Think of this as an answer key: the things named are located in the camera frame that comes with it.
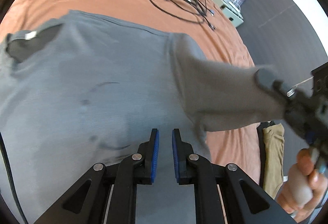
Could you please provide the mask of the right hand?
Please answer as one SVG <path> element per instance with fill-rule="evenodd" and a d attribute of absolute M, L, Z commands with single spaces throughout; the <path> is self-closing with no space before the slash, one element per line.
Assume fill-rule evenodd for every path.
<path fill-rule="evenodd" d="M 318 152 L 312 147 L 300 150 L 276 198 L 276 202 L 297 223 L 313 213 L 327 191 L 327 177 L 315 168 L 318 158 Z"/>

